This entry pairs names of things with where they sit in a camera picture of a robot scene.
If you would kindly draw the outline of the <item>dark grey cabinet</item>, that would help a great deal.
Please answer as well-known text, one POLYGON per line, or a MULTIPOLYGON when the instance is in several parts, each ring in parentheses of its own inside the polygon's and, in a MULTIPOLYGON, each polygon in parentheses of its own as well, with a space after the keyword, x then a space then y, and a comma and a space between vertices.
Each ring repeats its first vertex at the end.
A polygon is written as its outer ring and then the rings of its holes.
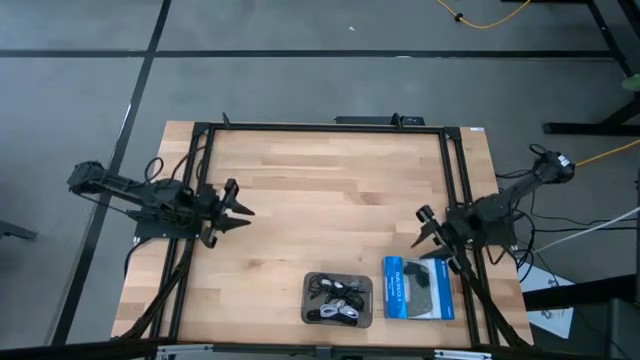
POLYGON ((607 359, 640 360, 640 306, 612 299, 607 306, 607 359))

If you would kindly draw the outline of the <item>silver bar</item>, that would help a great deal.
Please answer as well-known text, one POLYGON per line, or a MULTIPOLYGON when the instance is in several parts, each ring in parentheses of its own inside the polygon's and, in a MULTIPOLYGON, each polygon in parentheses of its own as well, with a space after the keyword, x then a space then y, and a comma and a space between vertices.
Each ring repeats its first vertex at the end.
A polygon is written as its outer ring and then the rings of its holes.
POLYGON ((264 344, 189 344, 163 345, 157 349, 161 356, 191 353, 256 353, 308 355, 321 360, 342 357, 402 356, 420 357, 431 360, 497 360, 487 352, 471 350, 447 350, 437 348, 389 348, 389 347, 347 347, 332 345, 264 345, 264 344))

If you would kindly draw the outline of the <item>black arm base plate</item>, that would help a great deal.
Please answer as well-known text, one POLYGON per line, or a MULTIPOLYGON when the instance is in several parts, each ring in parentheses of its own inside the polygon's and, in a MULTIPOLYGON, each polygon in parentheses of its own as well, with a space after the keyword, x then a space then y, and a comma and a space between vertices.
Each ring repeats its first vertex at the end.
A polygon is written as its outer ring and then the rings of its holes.
POLYGON ((451 221, 449 226, 463 242, 471 242, 474 247, 511 245, 513 243, 511 227, 506 223, 451 221))
POLYGON ((134 235, 140 238, 197 238, 203 220, 197 217, 155 211, 131 211, 136 221, 134 235))

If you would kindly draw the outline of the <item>white printed paper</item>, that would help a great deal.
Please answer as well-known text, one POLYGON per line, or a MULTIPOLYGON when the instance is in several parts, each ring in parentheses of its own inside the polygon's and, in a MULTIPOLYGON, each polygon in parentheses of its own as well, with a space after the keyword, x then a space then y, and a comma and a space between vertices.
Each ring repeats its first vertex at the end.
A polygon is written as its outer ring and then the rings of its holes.
MULTIPOLYGON (((536 266, 525 265, 518 271, 518 275, 520 276, 520 287, 523 293, 573 285, 573 282, 536 266)), ((573 307, 527 311, 527 318, 531 325, 535 325, 563 339, 569 338, 573 315, 573 307)))

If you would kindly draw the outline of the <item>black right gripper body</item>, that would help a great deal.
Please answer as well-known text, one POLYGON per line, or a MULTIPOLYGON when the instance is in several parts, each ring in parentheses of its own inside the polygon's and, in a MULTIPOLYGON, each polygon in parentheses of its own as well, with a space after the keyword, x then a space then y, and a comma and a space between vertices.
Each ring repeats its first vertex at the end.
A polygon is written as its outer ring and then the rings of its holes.
MULTIPOLYGON (((416 217, 422 225, 430 220, 435 220, 438 222, 438 220, 435 218, 433 210, 428 205, 422 206, 416 212, 416 217)), ((463 267, 459 261, 460 242, 455 238, 454 232, 451 229, 447 228, 445 225, 441 225, 438 222, 438 230, 431 236, 433 237, 434 244, 437 246, 436 249, 445 246, 449 247, 453 251, 453 256, 450 259, 441 260, 445 260, 447 262, 448 266, 454 274, 460 274, 463 270, 463 267)), ((432 254, 435 250, 421 255, 420 259, 437 259, 432 257, 432 254)))

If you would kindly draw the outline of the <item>black floor beam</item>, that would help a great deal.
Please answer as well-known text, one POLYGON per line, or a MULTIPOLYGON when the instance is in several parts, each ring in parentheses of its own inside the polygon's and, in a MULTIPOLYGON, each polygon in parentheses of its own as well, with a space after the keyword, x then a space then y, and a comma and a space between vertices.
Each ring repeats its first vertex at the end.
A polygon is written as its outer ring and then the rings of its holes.
POLYGON ((607 303, 613 299, 634 303, 639 296, 640 280, 633 274, 523 293, 528 311, 607 303))

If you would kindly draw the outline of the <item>grey plastic tray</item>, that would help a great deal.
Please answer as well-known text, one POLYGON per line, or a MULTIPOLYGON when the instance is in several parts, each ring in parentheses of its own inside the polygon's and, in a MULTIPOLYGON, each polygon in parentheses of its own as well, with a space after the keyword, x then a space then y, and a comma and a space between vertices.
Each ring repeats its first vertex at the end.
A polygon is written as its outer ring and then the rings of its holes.
POLYGON ((306 324, 366 329, 373 322, 373 283, 367 276, 310 272, 303 280, 301 318, 306 324))

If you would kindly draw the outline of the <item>blue controller box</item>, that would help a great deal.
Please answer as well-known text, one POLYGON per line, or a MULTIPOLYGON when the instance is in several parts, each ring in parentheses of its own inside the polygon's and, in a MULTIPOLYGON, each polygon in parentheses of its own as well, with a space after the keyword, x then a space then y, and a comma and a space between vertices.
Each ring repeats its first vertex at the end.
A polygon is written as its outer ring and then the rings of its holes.
POLYGON ((404 320, 454 320, 449 267, 442 259, 387 256, 382 262, 385 316, 404 320))

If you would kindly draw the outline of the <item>black aluminium table frame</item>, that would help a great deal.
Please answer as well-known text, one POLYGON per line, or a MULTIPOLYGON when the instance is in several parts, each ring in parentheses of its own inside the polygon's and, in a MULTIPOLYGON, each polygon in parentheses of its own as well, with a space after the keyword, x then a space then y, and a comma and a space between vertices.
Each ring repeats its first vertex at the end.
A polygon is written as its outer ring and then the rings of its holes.
POLYGON ((194 250, 178 338, 242 345, 468 348, 491 338, 478 301, 453 285, 452 321, 392 320, 383 313, 382 261, 432 249, 415 243, 415 211, 437 215, 497 188, 485 132, 330 124, 170 122, 158 148, 167 172, 188 152, 207 180, 234 178, 251 223, 194 250), (365 329, 308 325, 301 317, 310 272, 370 277, 365 329))

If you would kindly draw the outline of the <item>grey furniture leg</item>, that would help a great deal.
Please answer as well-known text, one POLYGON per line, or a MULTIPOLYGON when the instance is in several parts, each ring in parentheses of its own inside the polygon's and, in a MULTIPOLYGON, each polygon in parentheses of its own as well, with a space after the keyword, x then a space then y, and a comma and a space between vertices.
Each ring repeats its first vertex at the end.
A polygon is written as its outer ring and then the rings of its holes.
POLYGON ((37 232, 0 220, 0 239, 4 236, 13 236, 25 240, 33 240, 37 235, 37 232))

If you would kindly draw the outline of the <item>black desk frame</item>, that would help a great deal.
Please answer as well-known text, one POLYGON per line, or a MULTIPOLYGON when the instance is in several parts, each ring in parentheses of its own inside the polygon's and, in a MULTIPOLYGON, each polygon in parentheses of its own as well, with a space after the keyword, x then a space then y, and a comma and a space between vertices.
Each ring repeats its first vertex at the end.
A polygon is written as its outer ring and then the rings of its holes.
MULTIPOLYGON (((607 49, 595 50, 517 50, 507 51, 501 57, 505 59, 611 59, 620 67, 627 79, 632 77, 632 68, 622 48, 616 41, 611 27, 597 7, 595 0, 500 0, 501 2, 554 5, 583 5, 598 27, 607 49)), ((640 9, 633 0, 614 0, 625 17, 626 22, 633 29, 634 35, 640 40, 640 9)), ((578 136, 636 136, 640 137, 640 124, 631 125, 630 121, 640 116, 640 90, 632 92, 632 98, 618 110, 615 110, 603 120, 591 123, 577 122, 547 122, 542 130, 549 135, 578 135, 578 136)))

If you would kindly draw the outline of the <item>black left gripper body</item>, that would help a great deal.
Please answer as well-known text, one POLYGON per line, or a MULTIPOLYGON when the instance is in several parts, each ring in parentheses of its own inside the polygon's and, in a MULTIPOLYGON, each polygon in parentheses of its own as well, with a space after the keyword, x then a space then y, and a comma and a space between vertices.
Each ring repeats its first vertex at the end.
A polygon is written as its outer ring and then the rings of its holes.
POLYGON ((207 248, 214 248, 217 243, 219 220, 228 215, 227 201, 235 198, 239 193, 239 185, 233 178, 228 178, 223 187, 223 193, 219 194, 212 184, 205 184, 199 191, 199 201, 204 206, 202 218, 208 225, 200 235, 200 240, 207 248))

